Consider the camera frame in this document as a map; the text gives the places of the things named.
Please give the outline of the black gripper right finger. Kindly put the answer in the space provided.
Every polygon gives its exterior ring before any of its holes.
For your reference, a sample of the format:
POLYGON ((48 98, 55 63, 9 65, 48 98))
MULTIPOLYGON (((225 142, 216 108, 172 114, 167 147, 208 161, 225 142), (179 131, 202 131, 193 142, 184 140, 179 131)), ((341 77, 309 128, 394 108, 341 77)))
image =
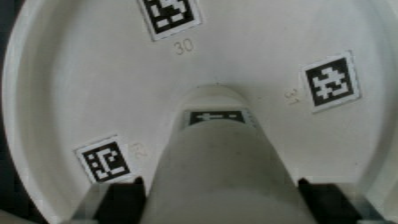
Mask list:
POLYGON ((298 179, 298 191, 318 224, 357 224, 360 214, 332 183, 312 184, 298 179))

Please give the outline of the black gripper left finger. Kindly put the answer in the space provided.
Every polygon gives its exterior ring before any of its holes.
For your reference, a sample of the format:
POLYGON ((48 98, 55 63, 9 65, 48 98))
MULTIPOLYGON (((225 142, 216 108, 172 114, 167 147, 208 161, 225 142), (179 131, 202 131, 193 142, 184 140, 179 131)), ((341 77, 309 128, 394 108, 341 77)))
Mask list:
POLYGON ((97 224, 138 224, 145 207, 144 178, 131 182, 101 183, 99 201, 94 205, 92 220, 97 224))

